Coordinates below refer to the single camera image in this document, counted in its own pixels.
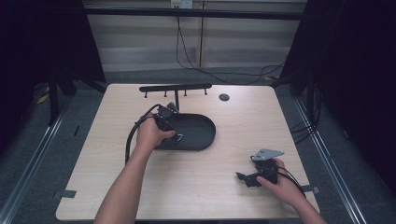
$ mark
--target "hand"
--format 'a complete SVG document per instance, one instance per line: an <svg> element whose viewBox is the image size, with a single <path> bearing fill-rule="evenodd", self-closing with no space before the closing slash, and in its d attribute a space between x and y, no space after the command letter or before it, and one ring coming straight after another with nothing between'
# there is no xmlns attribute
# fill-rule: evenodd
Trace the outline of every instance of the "hand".
<svg viewBox="0 0 396 224"><path fill-rule="evenodd" d="M278 158L274 158L274 160L279 167L285 168L285 163L282 160ZM283 169L279 169L278 171L281 174L288 175ZM300 202L306 201L305 196L297 189L294 183L286 177L279 175L276 185L261 176L257 177L257 181L264 187L271 190L281 201L288 203L293 207L297 206Z"/></svg>
<svg viewBox="0 0 396 224"><path fill-rule="evenodd" d="M164 132L158 129L153 114L149 113L146 116L146 120L137 129L136 147L150 148L152 150L163 139L173 137L175 134L175 131Z"/></svg>

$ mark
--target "person's right arm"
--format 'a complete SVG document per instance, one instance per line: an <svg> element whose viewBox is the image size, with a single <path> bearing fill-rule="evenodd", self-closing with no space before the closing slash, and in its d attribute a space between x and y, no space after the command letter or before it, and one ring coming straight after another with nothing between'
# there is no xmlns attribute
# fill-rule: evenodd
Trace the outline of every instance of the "person's right arm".
<svg viewBox="0 0 396 224"><path fill-rule="evenodd" d="M282 160L277 158L275 158L275 160L279 167L285 168L285 164ZM287 175L287 172L283 169L279 169L279 172ZM257 181L271 190L281 201L292 206L304 224L327 223L315 207L312 206L305 196L297 189L294 183L287 178L279 175L276 185L261 176L257 177Z"/></svg>

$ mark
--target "gray carpet floor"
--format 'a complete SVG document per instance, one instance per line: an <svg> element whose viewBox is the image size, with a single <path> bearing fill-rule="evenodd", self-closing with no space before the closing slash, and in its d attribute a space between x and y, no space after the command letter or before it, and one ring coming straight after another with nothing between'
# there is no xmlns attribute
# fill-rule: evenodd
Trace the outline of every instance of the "gray carpet floor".
<svg viewBox="0 0 396 224"><path fill-rule="evenodd" d="M253 85L260 86L271 83L263 77L258 79L255 76L247 76L247 74L259 74L260 68L212 68L206 69L206 71L244 73L244 75L209 75L187 69L169 69L110 73L106 74L106 79L107 84L210 82L220 85L243 85L254 80L257 80L257 82L254 82ZM279 74L279 70L276 70L271 76L277 74ZM12 223L63 223L55 217L59 200L52 198L52 196L56 190L65 189L103 98L102 93L83 83L76 82L76 86L78 88L77 94L70 99L71 103L65 110L64 120L53 138ZM35 103L37 98L41 96L42 91L35 92L35 99L21 122L21 130L9 146L7 153L0 159L1 206L4 205L7 196L17 185L26 164L32 158L42 136L48 129L50 120L49 102L46 101L40 105ZM289 86L277 87L276 95L290 129L303 128L303 120L297 110L294 97L290 95ZM61 108L63 102L66 101L66 97L61 96ZM353 142L345 138L342 127L339 126L337 120L325 105L321 108L318 131L367 223L396 223L395 198L389 193L375 171L361 157L359 149ZM311 185L320 189L320 193L316 194L316 197L322 215L329 223L353 223L312 139L308 137L296 146ZM301 223L298 218L269 220L268 222L274 224ZM220 223L265 223L265 221L234 220L221 221Z"/></svg>

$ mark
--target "electrical outlet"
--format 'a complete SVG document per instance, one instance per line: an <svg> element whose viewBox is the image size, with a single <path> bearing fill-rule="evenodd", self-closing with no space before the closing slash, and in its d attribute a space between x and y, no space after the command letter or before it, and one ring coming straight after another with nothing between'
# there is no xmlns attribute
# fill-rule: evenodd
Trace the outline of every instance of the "electrical outlet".
<svg viewBox="0 0 396 224"><path fill-rule="evenodd" d="M171 0L171 8L181 8L181 0Z"/></svg>
<svg viewBox="0 0 396 224"><path fill-rule="evenodd" d="M181 8L192 9L192 0L181 0Z"/></svg>

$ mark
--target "table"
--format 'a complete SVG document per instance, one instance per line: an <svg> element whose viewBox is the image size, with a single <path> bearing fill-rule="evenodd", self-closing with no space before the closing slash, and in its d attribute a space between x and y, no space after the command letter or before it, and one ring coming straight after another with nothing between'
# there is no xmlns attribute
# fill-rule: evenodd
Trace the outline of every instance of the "table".
<svg viewBox="0 0 396 224"><path fill-rule="evenodd" d="M60 220L94 219L124 166L129 132L150 107L174 101L174 93L138 90L136 84L109 85L56 212ZM219 96L226 93L230 100ZM216 125L214 143L201 151L155 150L148 162L137 219L267 219L297 217L268 189L247 188L235 172L256 172L250 156L260 148L282 150L280 159L301 185L308 185L274 90L270 87L213 86L179 95L181 113L202 114ZM307 199L317 209L312 192Z"/></svg>

